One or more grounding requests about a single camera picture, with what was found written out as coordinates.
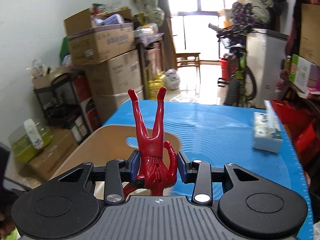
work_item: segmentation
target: wooden chair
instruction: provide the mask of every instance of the wooden chair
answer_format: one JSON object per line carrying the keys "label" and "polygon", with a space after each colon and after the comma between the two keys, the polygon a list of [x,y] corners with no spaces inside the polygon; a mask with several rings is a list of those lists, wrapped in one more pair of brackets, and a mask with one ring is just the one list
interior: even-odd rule
{"label": "wooden chair", "polygon": [[171,23],[170,23],[170,19],[167,18],[166,21],[167,27],[169,29],[169,39],[173,48],[173,53],[176,59],[176,65],[174,66],[175,69],[178,69],[180,67],[196,67],[197,70],[197,76],[199,73],[199,78],[201,81],[201,74],[200,74],[200,60],[199,60],[199,53],[196,52],[187,52],[186,50],[177,52],[176,48],[174,46],[174,42],[173,42],[173,36],[172,36],[172,29],[171,29]]}

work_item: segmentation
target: bicycle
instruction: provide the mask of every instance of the bicycle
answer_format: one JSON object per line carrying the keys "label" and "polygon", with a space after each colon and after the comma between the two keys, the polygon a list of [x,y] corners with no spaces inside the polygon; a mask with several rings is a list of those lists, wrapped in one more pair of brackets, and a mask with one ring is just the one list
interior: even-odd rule
{"label": "bicycle", "polygon": [[228,74],[231,81],[218,79],[218,86],[228,86],[225,106],[245,107],[257,95],[257,84],[251,69],[246,64],[246,35],[251,33],[253,25],[241,27],[240,24],[220,29],[209,23],[209,28],[217,32],[218,42],[222,41],[224,47],[229,49],[223,58],[228,61]]}

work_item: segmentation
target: blue cutting mat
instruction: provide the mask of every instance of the blue cutting mat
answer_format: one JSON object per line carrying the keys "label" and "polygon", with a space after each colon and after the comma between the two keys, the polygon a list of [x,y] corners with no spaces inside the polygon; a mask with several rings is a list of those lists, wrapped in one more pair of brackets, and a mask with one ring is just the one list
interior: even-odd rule
{"label": "blue cutting mat", "polygon": [[[153,128],[157,102],[139,101],[144,122]],[[192,103],[164,103],[164,130],[180,138],[182,150],[190,160],[203,160],[212,167],[236,163],[256,174],[290,188],[302,195],[308,203],[309,214],[298,237],[313,239],[313,217],[307,184],[302,167],[283,129],[284,143],[279,154],[252,148],[253,113],[263,110],[229,106],[209,106]],[[124,103],[105,123],[135,125],[130,101]],[[136,145],[136,140],[129,139]],[[178,176],[172,188],[173,195],[191,197],[193,184],[182,183]],[[213,184],[215,199],[222,196],[220,183]]]}

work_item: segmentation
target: red storage bin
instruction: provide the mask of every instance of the red storage bin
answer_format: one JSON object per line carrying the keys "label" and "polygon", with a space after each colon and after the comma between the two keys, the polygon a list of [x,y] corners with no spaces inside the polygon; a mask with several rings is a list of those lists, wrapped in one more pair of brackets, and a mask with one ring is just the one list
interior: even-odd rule
{"label": "red storage bin", "polygon": [[272,100],[272,107],[283,125],[287,125],[295,140],[314,118],[307,108],[299,108],[287,101]]}
{"label": "red storage bin", "polygon": [[[229,62],[225,60],[224,58],[219,59],[220,66],[221,66],[221,71],[222,71],[222,78],[224,78],[226,81],[230,81],[230,75],[228,72],[228,65]],[[233,65],[231,67],[231,71],[234,72],[236,70],[236,65]]]}
{"label": "red storage bin", "polygon": [[294,141],[299,161],[302,166],[308,164],[320,150],[320,139],[318,138],[313,123],[298,136]]}

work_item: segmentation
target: white chest freezer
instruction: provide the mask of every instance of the white chest freezer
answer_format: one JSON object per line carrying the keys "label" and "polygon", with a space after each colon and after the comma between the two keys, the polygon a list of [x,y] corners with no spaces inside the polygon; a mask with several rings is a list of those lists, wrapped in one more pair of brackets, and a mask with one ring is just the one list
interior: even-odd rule
{"label": "white chest freezer", "polygon": [[265,108],[264,100],[275,99],[281,61],[288,36],[265,29],[255,29],[247,36],[247,65],[257,82],[256,108]]}

